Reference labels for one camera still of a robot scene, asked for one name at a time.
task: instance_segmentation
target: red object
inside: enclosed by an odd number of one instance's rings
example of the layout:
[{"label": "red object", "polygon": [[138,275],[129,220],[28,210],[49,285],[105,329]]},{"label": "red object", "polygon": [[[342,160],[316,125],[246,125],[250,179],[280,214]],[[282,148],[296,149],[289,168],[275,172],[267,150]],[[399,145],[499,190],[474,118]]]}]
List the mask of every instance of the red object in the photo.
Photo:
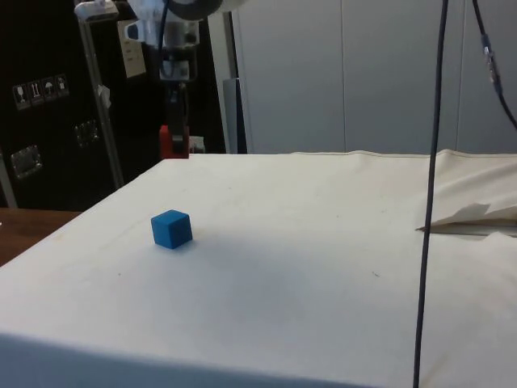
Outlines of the red object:
[{"label": "red object", "polygon": [[[190,136],[190,130],[187,126],[184,129],[183,136],[187,139]],[[190,145],[181,154],[175,154],[169,127],[163,125],[160,129],[160,156],[162,159],[188,159],[190,156]]]}]

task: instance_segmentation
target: white fabric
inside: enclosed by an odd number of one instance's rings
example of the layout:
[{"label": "white fabric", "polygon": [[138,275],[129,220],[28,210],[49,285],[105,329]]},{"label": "white fabric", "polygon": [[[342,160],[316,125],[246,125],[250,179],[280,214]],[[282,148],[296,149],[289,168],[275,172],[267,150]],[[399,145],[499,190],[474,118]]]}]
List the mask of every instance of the white fabric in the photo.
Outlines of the white fabric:
[{"label": "white fabric", "polygon": [[[165,161],[0,268],[0,386],[410,386],[428,158]],[[512,209],[517,157],[451,152],[436,218]],[[153,244],[191,215],[195,241]],[[517,241],[434,236],[422,386],[514,386]]]}]

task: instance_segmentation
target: cable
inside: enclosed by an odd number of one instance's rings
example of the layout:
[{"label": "cable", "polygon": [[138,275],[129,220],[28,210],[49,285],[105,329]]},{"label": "cable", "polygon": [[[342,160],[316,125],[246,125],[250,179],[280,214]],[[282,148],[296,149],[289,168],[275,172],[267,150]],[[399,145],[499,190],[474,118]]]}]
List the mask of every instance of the cable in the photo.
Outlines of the cable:
[{"label": "cable", "polygon": [[492,50],[492,45],[490,43],[490,38],[485,30],[485,24],[483,23],[483,18],[481,16],[481,11],[479,9],[479,4],[477,0],[472,1],[474,6],[474,12],[476,13],[477,26],[479,27],[479,32],[481,33],[481,44],[483,46],[483,53],[485,54],[486,64],[488,65],[488,70],[490,72],[490,81],[494,85],[494,89],[496,94],[498,95],[499,102],[502,105],[502,109],[508,116],[508,119],[514,126],[515,130],[517,130],[517,120],[515,119],[513,113],[508,107],[508,103],[504,97],[501,75],[499,74],[498,66],[495,61],[494,51]]},{"label": "cable", "polygon": [[423,313],[426,305],[427,259],[429,257],[431,220],[435,197],[436,154],[438,153],[439,122],[442,107],[443,47],[445,44],[445,27],[447,26],[448,8],[449,1],[443,0],[442,15],[439,24],[438,56],[436,60],[435,118],[431,142],[431,157],[429,162],[429,182],[427,184],[426,224],[423,235],[422,266],[420,268],[420,286],[418,291],[418,317],[416,340],[414,343],[413,388],[418,388],[420,385],[420,355],[422,353]]},{"label": "cable", "polygon": [[473,0],[472,3],[474,5],[474,12],[476,13],[476,20],[477,25],[479,26],[479,31],[482,35],[486,35],[483,18],[481,17],[481,12],[479,11],[479,4],[477,3],[477,0]]}]

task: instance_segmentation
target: blue cube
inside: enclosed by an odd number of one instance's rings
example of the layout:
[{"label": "blue cube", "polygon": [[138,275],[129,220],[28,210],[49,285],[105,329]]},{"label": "blue cube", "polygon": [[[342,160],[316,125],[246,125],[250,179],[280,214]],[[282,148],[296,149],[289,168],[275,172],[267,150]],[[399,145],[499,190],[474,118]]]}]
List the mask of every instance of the blue cube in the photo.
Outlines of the blue cube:
[{"label": "blue cube", "polygon": [[192,240],[191,219],[188,214],[171,210],[151,219],[154,242],[176,249]]}]

